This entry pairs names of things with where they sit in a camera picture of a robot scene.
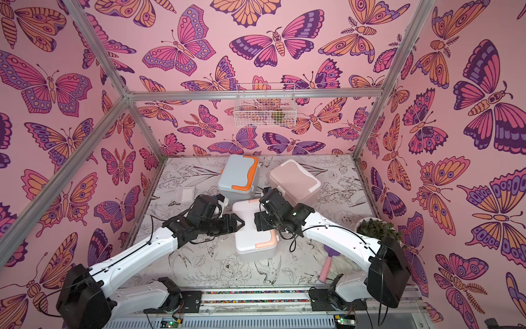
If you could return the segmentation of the white and peach first aid box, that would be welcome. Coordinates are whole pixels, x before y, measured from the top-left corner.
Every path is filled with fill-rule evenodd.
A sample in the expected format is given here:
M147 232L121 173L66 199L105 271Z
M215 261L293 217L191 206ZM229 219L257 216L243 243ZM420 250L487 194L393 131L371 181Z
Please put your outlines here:
M270 226L269 230L258 229L260 215L268 215L258 200L236 202L232 211L245 225L235 233L236 253L243 263L272 259L277 254L279 237Z

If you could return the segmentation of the pink first aid box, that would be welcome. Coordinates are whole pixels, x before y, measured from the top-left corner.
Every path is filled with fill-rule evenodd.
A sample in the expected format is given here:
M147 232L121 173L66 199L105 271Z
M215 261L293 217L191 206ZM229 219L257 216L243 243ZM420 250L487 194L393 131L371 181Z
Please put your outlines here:
M269 184L277 189L292 206L315 207L321 182L295 160L287 160L269 173Z

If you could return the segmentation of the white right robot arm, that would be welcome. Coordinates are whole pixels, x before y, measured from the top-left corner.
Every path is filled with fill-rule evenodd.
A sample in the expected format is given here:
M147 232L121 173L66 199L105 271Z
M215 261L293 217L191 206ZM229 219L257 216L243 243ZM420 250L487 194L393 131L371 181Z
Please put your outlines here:
M397 308L411 277L401 244L392 237L377 239L359 234L325 218L310 206L291 206L277 190L267 187L259 199L255 222L292 239L317 241L354 262L360 271L341 275L332 282L333 300L350 304L374 299L388 308Z

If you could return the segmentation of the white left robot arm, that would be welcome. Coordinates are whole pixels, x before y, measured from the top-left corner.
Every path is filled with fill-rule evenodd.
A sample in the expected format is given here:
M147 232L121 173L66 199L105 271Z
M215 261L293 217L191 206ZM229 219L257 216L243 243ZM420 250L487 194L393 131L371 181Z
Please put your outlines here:
M201 236L238 232L244 220L223 214L228 201L221 195L199 195L190 208L165 221L149 237L90 267L76 265L61 288L56 309L68 328L103 328L113 319L135 312L179 311L181 289L167 277L124 289L130 278L161 257Z

